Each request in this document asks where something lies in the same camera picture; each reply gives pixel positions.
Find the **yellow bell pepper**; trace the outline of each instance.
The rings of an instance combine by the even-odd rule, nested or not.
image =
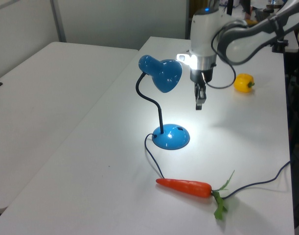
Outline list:
[[[253,76],[247,74],[247,73],[240,73],[237,75],[234,87],[239,92],[245,92],[248,93],[252,90],[253,85],[255,85],[253,81]]]

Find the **lamp base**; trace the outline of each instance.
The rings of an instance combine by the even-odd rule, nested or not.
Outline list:
[[[161,134],[160,127],[153,132],[152,140],[159,148],[174,150],[183,148],[189,142],[188,131],[179,125],[166,124],[163,125],[164,133]]]

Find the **pepper stem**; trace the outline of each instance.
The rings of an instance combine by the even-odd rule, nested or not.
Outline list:
[[[247,86],[250,88],[250,87],[252,87],[253,85],[255,85],[254,82],[249,82]]]

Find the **gooseneck lamp arm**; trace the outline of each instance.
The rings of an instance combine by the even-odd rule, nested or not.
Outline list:
[[[151,99],[151,98],[149,98],[149,97],[143,95],[143,94],[139,91],[139,84],[140,84],[141,80],[144,78],[145,75],[147,75],[147,74],[144,73],[144,72],[141,74],[141,76],[139,77],[138,81],[136,82],[135,89],[136,89],[136,92],[138,93],[138,95],[139,95],[140,97],[142,97],[143,99],[146,99],[146,100],[148,100],[148,101],[154,103],[154,104],[157,106],[157,108],[158,108],[158,115],[159,115],[159,124],[160,124],[160,134],[163,134],[162,112],[161,112],[161,107],[160,107],[160,105],[158,104],[157,101],[155,101],[155,100],[153,100],[153,99]]]

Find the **toy carrot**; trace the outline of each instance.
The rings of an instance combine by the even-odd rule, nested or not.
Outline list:
[[[214,217],[216,219],[222,220],[223,219],[222,212],[227,212],[228,210],[223,205],[223,199],[221,198],[219,191],[224,190],[226,188],[226,186],[228,185],[228,183],[232,178],[232,175],[227,180],[227,182],[217,190],[212,190],[210,184],[199,182],[199,181],[163,178],[163,179],[157,179],[156,182],[162,186],[172,188],[176,191],[184,192],[197,197],[209,198],[210,196],[213,196],[218,204],[218,209],[215,211]]]

